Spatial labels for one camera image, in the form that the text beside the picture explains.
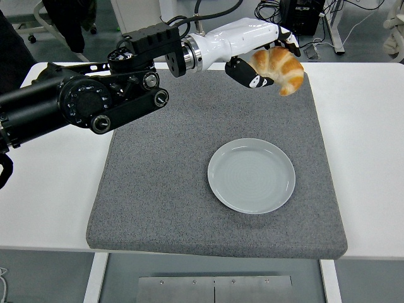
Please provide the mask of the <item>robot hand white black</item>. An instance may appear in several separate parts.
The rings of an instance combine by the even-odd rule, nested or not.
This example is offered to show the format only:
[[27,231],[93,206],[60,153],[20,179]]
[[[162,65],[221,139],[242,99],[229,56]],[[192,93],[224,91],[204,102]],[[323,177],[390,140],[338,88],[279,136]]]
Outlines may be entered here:
[[279,94],[288,96],[304,81],[296,37],[274,23],[243,18],[205,35],[190,34],[184,48],[191,57],[187,69],[204,71],[214,62],[223,61],[226,74],[247,88],[276,83]]

